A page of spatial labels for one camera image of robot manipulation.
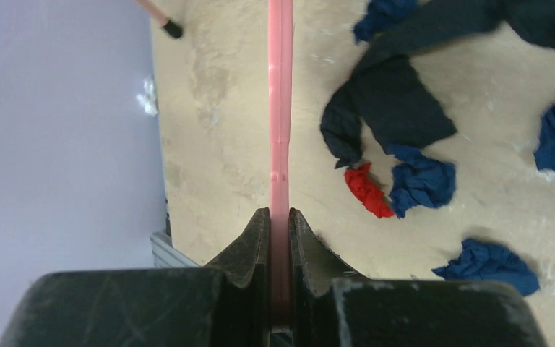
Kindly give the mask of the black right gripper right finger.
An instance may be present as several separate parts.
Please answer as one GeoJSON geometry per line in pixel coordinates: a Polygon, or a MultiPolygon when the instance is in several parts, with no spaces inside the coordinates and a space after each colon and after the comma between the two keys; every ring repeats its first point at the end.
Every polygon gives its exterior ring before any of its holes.
{"type": "Polygon", "coordinates": [[[525,300],[497,282],[378,280],[289,215],[295,346],[545,346],[525,300]]]}

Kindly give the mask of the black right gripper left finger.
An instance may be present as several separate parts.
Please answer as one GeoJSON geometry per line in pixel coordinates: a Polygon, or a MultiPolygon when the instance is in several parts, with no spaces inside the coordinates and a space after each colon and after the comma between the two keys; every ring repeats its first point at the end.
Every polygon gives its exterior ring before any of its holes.
{"type": "Polygon", "coordinates": [[[0,346],[268,346],[269,211],[203,267],[49,273],[0,346]]]}

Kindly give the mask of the pink hand brush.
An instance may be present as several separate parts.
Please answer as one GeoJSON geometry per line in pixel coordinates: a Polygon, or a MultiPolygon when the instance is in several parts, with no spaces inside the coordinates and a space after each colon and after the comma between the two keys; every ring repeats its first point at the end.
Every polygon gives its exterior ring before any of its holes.
{"type": "Polygon", "coordinates": [[[270,324],[274,330],[285,330],[291,326],[288,216],[293,75],[292,1],[268,1],[267,34],[270,129],[270,324]]]}

